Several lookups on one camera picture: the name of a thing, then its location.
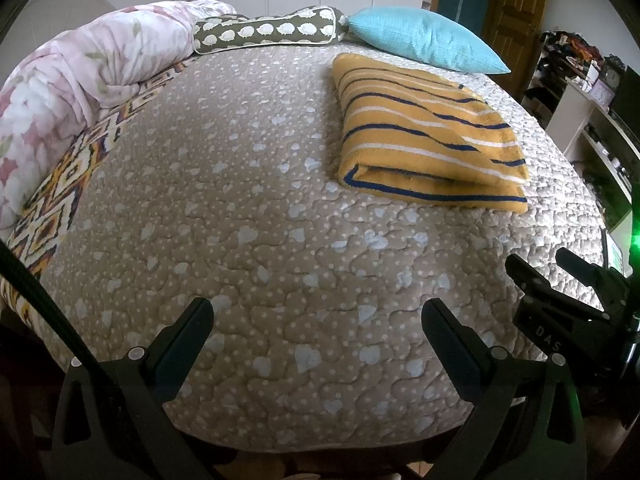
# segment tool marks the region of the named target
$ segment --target bed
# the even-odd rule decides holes
[[[523,214],[422,206],[335,179],[341,52],[444,76],[511,125],[530,171]],[[195,57],[85,130],[28,203],[10,247],[99,360],[146,346],[194,296],[215,327],[174,424],[258,452],[375,447],[463,422],[420,327],[440,297],[488,345],[540,358],[511,317],[517,253],[585,303],[554,263],[567,247],[602,261],[596,203],[551,139],[487,76],[361,43],[268,46]],[[2,296],[66,368],[72,358],[4,281]]]

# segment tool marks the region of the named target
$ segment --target black clamp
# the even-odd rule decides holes
[[[162,410],[175,398],[213,327],[213,308],[194,299],[149,348],[101,362],[97,381],[77,359],[66,374],[52,440],[57,478],[210,480]]]
[[[460,397],[474,404],[426,478],[585,477],[582,417],[562,355],[539,362],[513,358],[501,346],[488,348],[439,299],[424,304],[422,329]],[[512,406],[519,397],[526,399]]]
[[[589,264],[565,248],[556,262],[593,287],[603,310],[553,290],[542,274],[516,254],[507,274],[524,292],[513,322],[547,356],[561,352],[580,388],[584,415],[612,415],[629,427],[640,413],[640,280]]]

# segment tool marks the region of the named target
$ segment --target quilted bedspread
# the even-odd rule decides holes
[[[341,187],[330,71],[341,52],[429,70],[486,99],[521,143],[528,211]],[[595,302],[553,260],[561,246],[601,260],[596,204],[535,119],[484,75],[346,42],[221,52],[187,67],[110,149],[42,283],[100,360],[147,345],[192,297],[209,298],[215,327],[165,409],[216,444],[370,447],[460,424],[469,405],[426,341],[420,308],[440,297],[488,345],[540,357],[511,323],[511,252]],[[46,323],[22,313],[67,366]]]

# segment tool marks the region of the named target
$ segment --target navy blue stripe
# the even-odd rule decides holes
[[[503,164],[505,166],[510,166],[513,168],[514,166],[522,166],[526,163],[526,160],[524,160],[523,158],[519,158],[518,160],[496,160],[495,158],[492,158],[491,162],[495,162],[496,164]]]
[[[357,134],[363,130],[397,130],[399,132],[405,132],[408,134],[412,134],[418,137],[427,137],[431,139],[433,142],[437,142],[439,145],[444,146],[445,148],[449,148],[451,150],[456,150],[457,152],[478,152],[482,153],[477,148],[469,145],[469,144],[453,144],[452,142],[442,142],[441,140],[435,139],[431,137],[429,134],[426,134],[422,130],[414,130],[412,128],[405,128],[404,126],[400,126],[399,124],[386,124],[386,123],[369,123],[369,124],[361,124],[360,126],[356,126],[352,128],[347,133],[344,134],[342,138],[342,142],[345,143],[346,140],[351,137],[353,134]],[[525,163],[523,158],[519,158],[518,160],[499,160],[498,158],[491,158],[491,162],[495,164],[503,164],[505,166],[521,166]]]
[[[434,81],[433,79],[429,79],[428,77],[418,77],[417,75],[411,75],[411,74],[405,74],[404,72],[398,72],[396,70],[391,70],[388,68],[377,68],[377,67],[373,67],[373,66],[359,66],[357,68],[351,68],[349,70],[347,70],[347,72],[345,72],[344,74],[342,74],[342,77],[340,78],[340,81],[338,81],[338,87],[340,87],[340,85],[342,84],[342,80],[344,79],[344,77],[351,73],[351,72],[355,72],[356,70],[380,70],[382,72],[391,72],[392,74],[397,74],[397,75],[403,75],[405,77],[413,77],[414,79],[417,79],[418,81],[428,81],[429,83],[434,83],[436,85],[440,85],[440,86],[446,86],[447,88],[451,88],[451,89],[455,89],[456,88],[456,84],[452,83],[451,81],[448,81],[446,83],[443,83],[442,81]]]
[[[478,130],[502,130],[504,128],[509,128],[509,125],[507,123],[489,124],[488,126],[486,126],[485,124],[471,123],[467,120],[460,119],[453,115],[437,114],[436,112],[432,112],[431,110],[429,110],[427,107],[416,104],[413,101],[409,101],[408,99],[402,99],[401,97],[395,97],[393,95],[388,95],[388,94],[381,94],[380,92],[363,92],[362,94],[358,94],[352,97],[344,109],[345,113],[355,100],[360,99],[362,97],[382,97],[383,99],[389,99],[390,101],[395,101],[397,103],[420,108],[421,110],[425,110],[426,112],[433,114],[439,119],[444,119],[445,121],[455,121],[457,123],[466,124],[467,126],[472,126]]]
[[[382,166],[368,166],[372,170],[383,170],[383,171],[391,171],[393,173],[401,173],[409,176],[428,176],[433,180],[442,180],[444,182],[455,182],[452,178],[448,178],[446,176],[433,175],[431,173],[420,173],[418,171],[409,171],[409,170],[398,170],[398,168],[383,168]]]
[[[362,130],[398,130],[399,132],[405,132],[408,134],[416,135],[419,137],[427,137],[431,139],[433,142],[437,142],[441,146],[445,148],[450,148],[452,150],[457,150],[459,152],[480,152],[477,148],[470,146],[469,144],[453,144],[451,142],[442,142],[441,140],[434,139],[429,134],[421,130],[414,130],[412,128],[405,128],[404,126],[400,126],[398,124],[383,124],[383,123],[371,123],[371,124],[362,124],[361,126],[356,126],[355,128],[349,130],[344,137],[342,138],[342,142],[345,142],[349,137],[353,134],[357,134]]]
[[[474,200],[476,202],[524,202],[527,203],[527,199],[523,196],[502,196],[502,195],[442,195],[422,193],[418,191],[412,191],[410,189],[403,189],[401,187],[387,186],[386,184],[377,184],[375,182],[364,182],[361,180],[354,180],[353,177],[358,172],[358,165],[356,165],[349,173],[344,176],[344,183],[348,186],[353,186],[362,189],[373,189],[384,193],[392,193],[401,196],[408,196],[411,198],[417,198],[420,200],[438,200],[440,202],[464,202],[467,200]]]
[[[460,117],[456,117],[455,115],[437,114],[436,112],[431,112],[431,113],[436,117],[438,117],[439,119],[444,119],[446,121],[456,121],[457,123],[466,124],[467,126],[473,126],[474,128],[478,128],[479,130],[503,130],[505,128],[509,128],[509,125],[507,123],[489,124],[489,125],[478,124],[478,123],[471,123],[467,120],[461,119]]]
[[[398,81],[391,81],[389,79],[384,79],[382,77],[359,77],[357,79],[354,79],[353,81],[349,81],[344,88],[342,89],[342,93],[340,94],[340,99],[342,99],[342,96],[344,95],[344,93],[346,92],[347,88],[352,85],[353,83],[357,83],[359,81],[383,81],[385,83],[391,83],[394,85],[398,85],[401,86],[402,88],[406,88],[407,90],[413,90],[416,92],[422,92],[424,94],[429,94],[432,95],[434,97],[439,97],[440,99],[444,99],[447,101],[454,101],[457,103],[472,103],[472,102],[477,102],[477,103],[483,103],[486,104],[484,101],[481,101],[480,99],[475,99],[473,97],[466,97],[463,98],[462,100],[456,100],[453,97],[446,97],[444,95],[440,95],[440,94],[434,94],[433,92],[429,92],[428,90],[423,90],[422,88],[416,88],[414,86],[408,86],[408,85],[403,85],[402,83],[399,83]]]

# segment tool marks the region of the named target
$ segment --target rolled comforter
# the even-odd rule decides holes
[[[109,12],[27,56],[0,92],[0,237],[98,110],[193,53],[193,25],[235,12],[216,0],[159,2]]]

